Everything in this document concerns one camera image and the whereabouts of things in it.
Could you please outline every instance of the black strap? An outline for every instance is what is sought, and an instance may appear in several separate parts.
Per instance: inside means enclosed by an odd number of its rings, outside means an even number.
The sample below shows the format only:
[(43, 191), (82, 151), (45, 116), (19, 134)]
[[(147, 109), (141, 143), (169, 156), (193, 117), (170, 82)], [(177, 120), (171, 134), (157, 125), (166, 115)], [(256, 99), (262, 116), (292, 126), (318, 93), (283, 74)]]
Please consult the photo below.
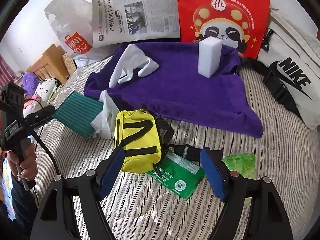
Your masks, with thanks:
[[(184, 144), (184, 145), (170, 144), (170, 145), (168, 145), (168, 147), (172, 152), (187, 159), (188, 161), (200, 162), (200, 152), (202, 149), (195, 148), (195, 147), (188, 145), (188, 144)], [(214, 150), (214, 152), (215, 152), (215, 154), (217, 154), (217, 156), (219, 156), (219, 158), (222, 159), (223, 148), (221, 148), (220, 150)]]
[(137, 156), (137, 155), (146, 155), (146, 154), (153, 154), (157, 152), (156, 146), (146, 147), (146, 148), (140, 148), (140, 149), (128, 149), (125, 150), (125, 156)]
[(142, 128), (140, 131), (122, 139), (122, 141), (120, 142), (120, 146), (124, 147), (126, 145), (128, 145), (129, 143), (141, 138), (142, 136), (144, 136), (147, 132), (149, 132), (152, 128), (152, 122), (151, 120), (143, 120), (140, 122), (131, 122), (131, 123), (124, 123), (123, 124), (123, 129), (127, 129), (127, 128)]
[[(131, 123), (124, 123), (122, 128), (142, 128), (140, 131), (122, 139), (122, 141), (119, 143), (119, 129), (120, 129), (120, 119), (117, 119), (117, 134), (116, 134), (116, 144), (118, 146), (124, 147), (128, 145), (129, 143), (143, 137), (147, 132), (151, 130), (153, 126), (153, 123), (151, 120), (143, 120), (140, 122), (131, 122)], [(146, 148), (140, 148), (140, 149), (128, 149), (125, 150), (126, 157), (130, 156), (136, 156), (136, 155), (145, 155), (145, 154), (153, 154), (157, 152), (156, 146), (146, 147)]]
[(292, 95), (283, 82), (278, 79), (269, 68), (267, 68), (262, 62), (248, 57), (242, 60), (242, 65), (245, 66), (246, 64), (248, 66), (252, 66), (256, 72), (264, 76), (263, 83), (269, 89), (272, 97), (278, 104), (284, 105), (285, 109), (293, 112), (301, 118)]
[(156, 119), (156, 125), (158, 129), (163, 129), (165, 130), (165, 134), (162, 137), (162, 142), (165, 145), (168, 145), (172, 136), (174, 135), (174, 130), (173, 128), (161, 117), (158, 116)]

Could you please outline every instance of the sleeve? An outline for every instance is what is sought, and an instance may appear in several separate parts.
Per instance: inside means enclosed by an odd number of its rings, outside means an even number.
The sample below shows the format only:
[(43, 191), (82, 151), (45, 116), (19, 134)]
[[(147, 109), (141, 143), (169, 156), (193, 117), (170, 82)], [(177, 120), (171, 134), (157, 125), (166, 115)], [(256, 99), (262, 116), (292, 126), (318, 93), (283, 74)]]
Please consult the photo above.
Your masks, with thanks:
[(0, 235), (1, 239), (4, 240), (28, 240), (19, 230), (19, 225), (17, 221), (11, 221), (9, 218), (5, 217), (2, 212), (0, 212)]
[(29, 238), (38, 211), (36, 201), (33, 194), (30, 191), (25, 191), (23, 185), (19, 184), (13, 176), (12, 184), (12, 206), (16, 213), (16, 220), (23, 234)]

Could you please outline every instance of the white nike bag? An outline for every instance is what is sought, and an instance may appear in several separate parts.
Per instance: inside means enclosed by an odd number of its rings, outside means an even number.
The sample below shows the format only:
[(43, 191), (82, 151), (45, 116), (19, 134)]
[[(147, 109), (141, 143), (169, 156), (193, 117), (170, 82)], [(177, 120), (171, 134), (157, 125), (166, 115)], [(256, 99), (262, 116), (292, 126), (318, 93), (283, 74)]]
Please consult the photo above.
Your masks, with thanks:
[(291, 93), (305, 125), (320, 124), (320, 41), (271, 9), (269, 51), (258, 60), (277, 76)]
[(92, 3), (86, 0), (52, 0), (44, 12), (61, 46), (78, 67), (114, 54), (117, 45), (93, 48)]

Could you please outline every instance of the screw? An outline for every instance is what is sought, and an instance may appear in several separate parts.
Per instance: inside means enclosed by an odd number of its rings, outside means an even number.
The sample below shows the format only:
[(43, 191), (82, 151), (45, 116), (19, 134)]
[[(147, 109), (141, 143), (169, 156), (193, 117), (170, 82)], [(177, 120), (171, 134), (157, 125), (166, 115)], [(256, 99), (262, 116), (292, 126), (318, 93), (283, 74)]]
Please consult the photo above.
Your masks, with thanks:
[(271, 179), (269, 177), (263, 177), (263, 181), (265, 183), (270, 183), (271, 182)]
[(237, 171), (230, 171), (230, 175), (232, 177), (238, 177), (239, 176), (239, 173)]
[(93, 176), (95, 174), (95, 171), (94, 170), (88, 170), (85, 174), (87, 176)]
[(62, 177), (61, 177), (61, 175), (56, 175), (56, 176), (54, 176), (54, 181), (59, 181), (60, 179), (61, 179)]

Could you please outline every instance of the red bag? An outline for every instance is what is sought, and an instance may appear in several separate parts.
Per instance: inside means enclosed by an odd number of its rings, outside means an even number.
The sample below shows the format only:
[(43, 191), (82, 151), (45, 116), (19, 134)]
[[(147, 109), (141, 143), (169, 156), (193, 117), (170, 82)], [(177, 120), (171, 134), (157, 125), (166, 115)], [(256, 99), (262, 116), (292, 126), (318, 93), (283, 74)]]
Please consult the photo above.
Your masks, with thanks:
[(209, 36), (256, 58), (267, 27), (270, 0), (178, 0), (181, 39)]

